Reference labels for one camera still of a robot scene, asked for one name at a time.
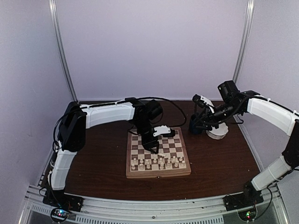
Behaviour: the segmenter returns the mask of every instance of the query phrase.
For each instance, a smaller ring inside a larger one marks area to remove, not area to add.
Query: dark wooden table
[[[176,103],[189,119],[193,103]],[[183,117],[175,107],[167,102],[161,105],[164,108],[161,124],[171,126],[182,122]],[[229,124],[227,136],[213,140],[206,134],[190,134],[188,123],[189,120],[182,127],[182,133],[191,162],[190,175],[127,179],[127,130],[131,125],[119,121],[86,131],[86,146],[73,161],[66,193],[119,200],[194,199],[242,191],[243,184],[259,173],[238,125]]]

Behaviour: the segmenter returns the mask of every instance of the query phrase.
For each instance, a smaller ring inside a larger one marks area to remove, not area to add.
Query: wall
[[[299,111],[299,2],[255,1],[252,30],[237,86],[255,90],[292,110]],[[288,137],[271,124],[251,115],[244,123],[253,150],[263,167],[280,156]],[[299,173],[279,183],[291,223],[298,223]]]
[[[220,99],[246,9],[246,0],[57,1],[77,97]]]
[[[71,96],[48,1],[0,1],[0,30],[0,217],[12,224]]]

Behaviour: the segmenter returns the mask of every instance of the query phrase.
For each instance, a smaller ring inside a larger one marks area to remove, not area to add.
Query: wooden chess board
[[[127,178],[154,178],[154,177],[170,177],[184,176],[191,173],[190,163],[183,139],[181,129],[173,128],[176,135],[171,138],[159,136],[159,154],[153,154],[145,150],[141,144],[141,136],[128,133],[128,148],[127,148]],[[175,166],[175,161],[171,160],[171,164],[167,166],[168,158],[175,156],[178,166]],[[143,160],[143,169],[140,169],[140,161]]]

